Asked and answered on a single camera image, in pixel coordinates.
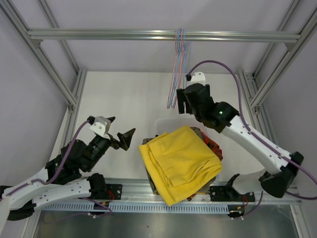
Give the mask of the blue hanger with camo trousers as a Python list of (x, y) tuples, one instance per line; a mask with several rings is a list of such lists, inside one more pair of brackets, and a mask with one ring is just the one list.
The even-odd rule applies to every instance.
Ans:
[(173, 107), (173, 100), (174, 100), (174, 93), (175, 93), (175, 91), (176, 91), (176, 89), (177, 89), (177, 86), (178, 86), (178, 67), (179, 67), (179, 64), (180, 64), (180, 60), (181, 60), (181, 58), (182, 58), (182, 43), (181, 43), (181, 38), (182, 38), (182, 33), (183, 33), (183, 29), (181, 28), (181, 33), (180, 33), (180, 36), (179, 36), (179, 57), (178, 57), (178, 64), (177, 64), (177, 67), (176, 67), (176, 71), (175, 71), (175, 81), (174, 81), (174, 91), (173, 91), (173, 99), (172, 99), (172, 105), (171, 105), (171, 107), (170, 108), (172, 108)]

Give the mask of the pink wire hanger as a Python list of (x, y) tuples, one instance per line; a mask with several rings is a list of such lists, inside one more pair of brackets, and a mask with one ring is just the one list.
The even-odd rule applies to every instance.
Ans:
[(170, 89), (169, 89), (169, 95), (167, 99), (167, 104), (166, 108), (170, 109), (172, 105), (172, 99), (173, 99), (173, 91), (174, 91), (174, 81), (175, 81), (175, 71), (177, 67), (177, 62), (178, 62), (178, 57), (179, 57), (179, 36), (181, 33), (181, 28), (178, 28), (175, 32), (175, 38), (174, 38), (174, 43), (175, 43), (175, 58), (174, 58), (174, 65), (173, 65), (173, 71), (171, 75), (171, 83), (170, 83)]

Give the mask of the blue hanger with orange trousers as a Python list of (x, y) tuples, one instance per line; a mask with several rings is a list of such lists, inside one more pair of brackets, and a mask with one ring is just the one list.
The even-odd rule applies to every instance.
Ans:
[(171, 108), (175, 108), (176, 106), (176, 90), (180, 88), (182, 84), (182, 73), (183, 73), (183, 59), (185, 56), (185, 41), (184, 41), (185, 31), (183, 28), (179, 28), (176, 34), (176, 54), (177, 59), (175, 61), (175, 67), (173, 69), (173, 87), (171, 93)]

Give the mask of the orange brown camouflage trousers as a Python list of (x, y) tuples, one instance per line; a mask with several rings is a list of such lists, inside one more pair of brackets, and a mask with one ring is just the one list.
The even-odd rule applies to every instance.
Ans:
[[(192, 127), (193, 131), (204, 141), (204, 143), (218, 156), (220, 161), (223, 160), (222, 150), (220, 146), (211, 140), (204, 132), (202, 132), (198, 127)], [(204, 186), (202, 186), (197, 192), (192, 194), (187, 198), (188, 201), (191, 201), (196, 195), (205, 195), (209, 193), (209, 187), (216, 180), (216, 176), (214, 176), (211, 180), (209, 180)]]

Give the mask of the grey yellow camouflage trousers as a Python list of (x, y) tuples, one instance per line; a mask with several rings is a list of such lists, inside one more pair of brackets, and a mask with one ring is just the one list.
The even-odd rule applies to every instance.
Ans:
[[(191, 129), (195, 132), (195, 134), (204, 142), (204, 137), (203, 137), (203, 133), (201, 132), (201, 130), (198, 128), (198, 127), (191, 127)], [(158, 138), (159, 136), (156, 135), (155, 138), (145, 138), (143, 139), (143, 142), (142, 142), (142, 145), (148, 145), (150, 142), (153, 142), (153, 141), (156, 141), (156, 139)], [(146, 170), (146, 173), (147, 173), (147, 177), (148, 177), (148, 180), (149, 180), (149, 183), (150, 183), (150, 186), (151, 186), (151, 189), (153, 191), (153, 194), (155, 195), (159, 195), (159, 191), (157, 190), (156, 188), (156, 185), (153, 181), (153, 179), (151, 178), (151, 175), (147, 169), (147, 167), (145, 166), (145, 170)]]

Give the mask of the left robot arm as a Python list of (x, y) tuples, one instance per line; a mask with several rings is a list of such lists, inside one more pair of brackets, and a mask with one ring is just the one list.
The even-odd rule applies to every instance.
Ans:
[(107, 185), (102, 174), (82, 177), (82, 173), (92, 171), (108, 149), (129, 149), (136, 129), (113, 137), (108, 131), (114, 120), (115, 117), (88, 117), (60, 154), (37, 173), (18, 185), (2, 185), (0, 223), (23, 220), (37, 210), (66, 200), (116, 199), (115, 190)]

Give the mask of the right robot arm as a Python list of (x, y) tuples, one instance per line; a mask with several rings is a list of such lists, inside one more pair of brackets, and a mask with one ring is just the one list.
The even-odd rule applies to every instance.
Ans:
[(232, 139), (242, 146), (264, 167), (247, 175), (234, 175), (225, 194), (230, 200), (238, 200), (251, 191), (265, 191), (282, 198), (298, 173), (304, 160), (299, 152), (291, 153), (275, 145), (253, 127), (227, 102), (214, 102), (209, 85), (195, 83), (177, 90), (180, 114), (193, 114), (204, 126)]

